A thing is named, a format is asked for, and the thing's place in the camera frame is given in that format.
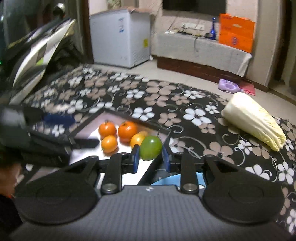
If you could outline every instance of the cable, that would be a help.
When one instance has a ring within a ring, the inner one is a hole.
[[[198,53],[198,50],[196,49],[196,46],[195,46],[196,44],[195,43],[196,43],[196,40],[197,39],[200,39],[200,38],[204,38],[204,36],[195,38],[194,43],[193,43],[193,45],[194,45],[194,51],[197,52],[197,53]]]
[[[168,28],[168,30],[167,31],[169,31],[170,30],[170,28],[172,27],[172,25],[176,22],[176,20],[177,20],[177,17],[179,16],[179,13],[180,13],[180,11],[178,11],[177,12],[177,15],[176,15],[176,17],[175,17],[175,19],[174,19],[174,21],[172,22],[172,24],[170,25],[170,27]]]

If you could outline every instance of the blue glass bottle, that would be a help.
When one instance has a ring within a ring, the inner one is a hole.
[[[210,39],[211,40],[216,40],[216,30],[215,30],[215,21],[216,21],[216,18],[213,18],[213,25],[212,25],[212,29],[210,31]]]

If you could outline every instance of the yellow tomato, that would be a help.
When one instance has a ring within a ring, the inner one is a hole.
[[[134,145],[141,145],[142,141],[145,139],[145,136],[138,133],[138,134],[135,134],[132,139],[131,139],[131,142],[130,142],[130,146],[131,148],[134,147]]]
[[[138,134],[147,137],[148,136],[148,132],[147,131],[140,131]]]

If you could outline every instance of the person's hand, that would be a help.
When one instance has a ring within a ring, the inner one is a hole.
[[[18,163],[0,168],[0,195],[11,197],[14,194],[15,184],[21,168],[21,165]]]

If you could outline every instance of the blue object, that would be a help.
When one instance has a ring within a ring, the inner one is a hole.
[[[170,160],[169,160],[169,154],[166,148],[163,146],[163,162],[165,164],[165,170],[170,173]]]
[[[75,119],[71,115],[47,114],[43,120],[48,125],[63,125],[65,128],[69,128],[75,123]]]
[[[197,172],[196,175],[197,175],[198,184],[204,186],[204,188],[205,188],[206,184],[203,179],[202,172]],[[178,174],[178,175],[174,175],[171,177],[161,179],[155,183],[152,183],[151,186],[154,186],[154,185],[159,185],[159,186],[161,186],[161,185],[175,185],[177,187],[180,187],[180,179],[181,179],[181,175]]]
[[[215,21],[216,21],[216,18],[213,18],[212,29],[210,31],[210,39],[211,40],[216,40]]]
[[[140,147],[138,147],[133,160],[133,173],[137,173],[140,161]]]

